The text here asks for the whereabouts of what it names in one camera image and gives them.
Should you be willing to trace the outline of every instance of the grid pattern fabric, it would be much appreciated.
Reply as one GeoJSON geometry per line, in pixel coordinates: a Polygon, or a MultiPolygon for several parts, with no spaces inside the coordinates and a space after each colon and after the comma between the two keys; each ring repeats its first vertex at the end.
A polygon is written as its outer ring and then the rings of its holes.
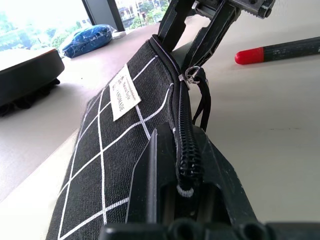
{"type": "Polygon", "coordinates": [[[169,122],[174,83],[149,41],[127,63],[141,102],[113,122],[106,86],[87,105],[47,240],[96,240],[126,218],[133,168],[155,127],[169,122]]]}

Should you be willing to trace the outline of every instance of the marker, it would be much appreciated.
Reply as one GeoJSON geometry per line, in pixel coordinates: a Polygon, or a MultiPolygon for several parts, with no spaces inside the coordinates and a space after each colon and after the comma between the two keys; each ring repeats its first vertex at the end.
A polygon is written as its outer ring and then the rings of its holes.
{"type": "Polygon", "coordinates": [[[237,64],[245,65],[316,54],[320,54],[320,37],[240,51],[234,60],[237,64]]]}

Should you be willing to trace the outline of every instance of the table surface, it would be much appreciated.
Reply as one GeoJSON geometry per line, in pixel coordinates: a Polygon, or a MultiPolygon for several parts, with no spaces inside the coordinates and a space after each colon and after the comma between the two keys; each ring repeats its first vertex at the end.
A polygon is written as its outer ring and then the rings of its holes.
{"type": "MultiPolygon", "coordinates": [[[[268,19],[260,20],[243,13],[230,27],[214,56],[203,66],[212,99],[207,134],[234,166],[262,222],[320,221],[320,57],[241,66],[234,62],[234,56],[245,49],[318,37],[319,8],[318,0],[306,0],[303,4],[299,0],[278,0],[268,19]]],[[[199,26],[208,23],[200,17],[192,19],[180,46],[194,37],[199,26]]],[[[201,98],[196,88],[191,89],[190,98],[194,111],[201,98]]],[[[5,229],[2,233],[7,234],[6,239],[17,239],[12,237],[16,216],[26,222],[36,216],[47,221],[47,225],[43,225],[48,227],[54,198],[43,203],[36,193],[45,193],[45,187],[59,192],[62,173],[72,152],[70,141],[63,145],[69,146],[63,150],[63,161],[52,168],[58,178],[54,174],[41,174],[32,184],[21,187],[29,188],[34,194],[24,196],[26,205],[11,198],[18,199],[17,192],[22,193],[21,189],[0,204],[0,225],[5,229]],[[35,204],[30,210],[28,203],[32,201],[39,201],[47,211],[42,214],[35,204]],[[26,212],[17,212],[22,206],[26,212]]],[[[30,236],[43,239],[37,227],[23,229],[26,239],[31,239],[30,236]]]]}

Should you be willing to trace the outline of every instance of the fabric label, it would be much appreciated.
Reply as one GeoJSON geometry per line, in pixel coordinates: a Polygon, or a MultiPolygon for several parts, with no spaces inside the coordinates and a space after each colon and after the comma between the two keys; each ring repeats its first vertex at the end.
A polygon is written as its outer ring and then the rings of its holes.
{"type": "Polygon", "coordinates": [[[141,102],[134,82],[130,77],[127,64],[111,80],[109,88],[113,121],[121,118],[141,102]]]}

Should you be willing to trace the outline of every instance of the zipper slider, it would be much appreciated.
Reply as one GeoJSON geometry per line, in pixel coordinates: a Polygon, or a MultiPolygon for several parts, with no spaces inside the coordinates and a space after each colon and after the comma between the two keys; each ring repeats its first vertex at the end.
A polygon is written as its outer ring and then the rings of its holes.
{"type": "Polygon", "coordinates": [[[179,75],[179,81],[180,82],[184,82],[185,85],[188,87],[188,90],[190,90],[189,84],[188,84],[188,82],[187,82],[187,80],[186,80],[186,78],[185,78],[185,76],[183,74],[179,75]]]}

